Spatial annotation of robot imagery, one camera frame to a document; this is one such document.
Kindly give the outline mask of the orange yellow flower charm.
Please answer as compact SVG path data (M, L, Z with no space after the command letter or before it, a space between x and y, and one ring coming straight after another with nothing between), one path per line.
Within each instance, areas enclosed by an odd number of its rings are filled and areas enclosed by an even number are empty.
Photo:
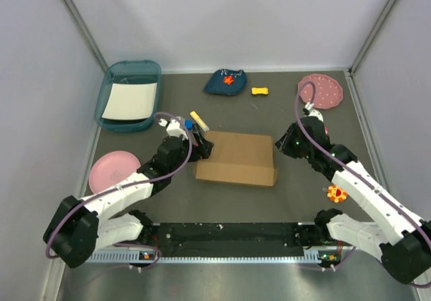
M333 203L344 202L348 197L347 192L337 185L329 185L327 188L323 188L323 191Z

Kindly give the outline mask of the plain pink plate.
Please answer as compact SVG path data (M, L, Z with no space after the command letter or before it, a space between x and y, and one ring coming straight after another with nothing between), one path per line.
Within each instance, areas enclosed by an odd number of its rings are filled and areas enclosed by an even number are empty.
M125 180L141 166L130 152L113 151L99 158L90 170L88 185L93 193L99 193Z

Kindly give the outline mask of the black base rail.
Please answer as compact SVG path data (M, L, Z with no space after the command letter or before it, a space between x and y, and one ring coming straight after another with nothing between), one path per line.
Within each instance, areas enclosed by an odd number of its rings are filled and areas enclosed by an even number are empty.
M161 223L146 225L136 240L117 246L156 247L166 258L295 257L320 250L339 259L348 244L324 238L313 223Z

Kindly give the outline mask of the white paper sheet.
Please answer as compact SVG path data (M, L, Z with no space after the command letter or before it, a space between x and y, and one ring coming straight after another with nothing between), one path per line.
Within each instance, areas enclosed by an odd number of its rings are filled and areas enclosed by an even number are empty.
M149 118L156 101L157 83L112 85L102 118L136 121Z

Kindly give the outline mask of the pink dotted plate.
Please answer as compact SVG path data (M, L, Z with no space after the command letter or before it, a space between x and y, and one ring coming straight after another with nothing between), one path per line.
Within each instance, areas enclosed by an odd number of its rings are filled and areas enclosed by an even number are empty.
M314 94L314 108L319 110L329 110L335 108L343 100L343 89L339 82L332 77L324 74L311 74L303 77L298 83L298 90L307 82L312 82L315 85L313 91L312 85L307 84L300 92L300 98L303 103L308 103Z

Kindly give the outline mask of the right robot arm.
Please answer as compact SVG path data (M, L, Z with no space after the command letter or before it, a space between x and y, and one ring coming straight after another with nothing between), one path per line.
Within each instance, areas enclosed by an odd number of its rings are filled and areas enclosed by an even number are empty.
M430 222L392 197L346 146L331 143L321 120L306 116L293 122L275 146L286 156L304 158L374 222L359 222L336 209L321 211L314 220L320 243L346 242L380 261L402 284L430 270Z

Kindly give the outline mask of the brown cardboard box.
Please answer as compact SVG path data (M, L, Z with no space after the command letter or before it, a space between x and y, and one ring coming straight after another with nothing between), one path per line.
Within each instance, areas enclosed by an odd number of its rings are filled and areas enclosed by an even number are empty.
M269 135L208 131L210 157L198 161L195 178L210 182L273 187L277 180Z

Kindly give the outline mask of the teal plastic bin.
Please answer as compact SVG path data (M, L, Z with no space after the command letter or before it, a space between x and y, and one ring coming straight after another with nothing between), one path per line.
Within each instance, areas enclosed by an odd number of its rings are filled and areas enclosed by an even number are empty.
M94 118L107 131L128 133L149 128L158 110L161 67L154 61L111 65L100 87Z

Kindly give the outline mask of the dark blue fish dish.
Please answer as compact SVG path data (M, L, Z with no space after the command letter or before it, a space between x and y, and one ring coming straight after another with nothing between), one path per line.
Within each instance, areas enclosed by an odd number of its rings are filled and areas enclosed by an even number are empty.
M235 96L245 89L246 73L240 70L218 69L210 77L203 91L207 94Z

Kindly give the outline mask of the aluminium frame profile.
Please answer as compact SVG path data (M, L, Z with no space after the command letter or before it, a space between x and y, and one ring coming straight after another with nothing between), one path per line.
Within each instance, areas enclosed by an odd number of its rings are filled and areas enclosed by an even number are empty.
M154 224L145 215L130 214L101 228L95 220L66 225L56 236L52 249L70 268L80 266L97 250L120 244L145 244L158 248L164 257L264 259L298 256L307 247L342 241L384 264L422 262L427 249L418 231L402 231L389 242L380 228L357 222L345 214L319 216L313 225L295 223L203 223Z

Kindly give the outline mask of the blue small eraser block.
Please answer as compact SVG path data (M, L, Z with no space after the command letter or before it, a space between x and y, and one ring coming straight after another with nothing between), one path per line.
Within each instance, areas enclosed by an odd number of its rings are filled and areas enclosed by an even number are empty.
M191 129L193 128L193 123L192 123L192 121L190 121L190 120L186 120L186 121L185 121L185 127L186 127L188 130L191 130Z

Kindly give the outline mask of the yellow pink marker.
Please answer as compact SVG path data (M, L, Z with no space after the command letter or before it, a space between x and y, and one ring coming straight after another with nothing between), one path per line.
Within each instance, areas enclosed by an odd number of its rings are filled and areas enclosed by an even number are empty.
M204 132L208 132L209 131L209 127L207 126L207 124L203 121L203 119L195 111L191 111L190 112L190 116L199 125L199 127Z

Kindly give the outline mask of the yellow bone sponge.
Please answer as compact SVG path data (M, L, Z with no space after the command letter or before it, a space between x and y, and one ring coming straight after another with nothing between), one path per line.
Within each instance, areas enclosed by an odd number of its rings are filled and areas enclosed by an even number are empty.
M267 96L269 94L269 88L267 87L252 87L251 94L253 96Z

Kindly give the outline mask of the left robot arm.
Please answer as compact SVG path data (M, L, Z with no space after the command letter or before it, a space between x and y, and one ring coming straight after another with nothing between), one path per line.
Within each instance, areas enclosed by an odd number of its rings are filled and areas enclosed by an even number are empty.
M153 235L150 219L124 210L165 189L186 163L208 159L213 147L196 129L190 135L169 135L151 160L125 180L81 199L64 198L42 237L46 256L76 268L97 250L131 241L147 244Z

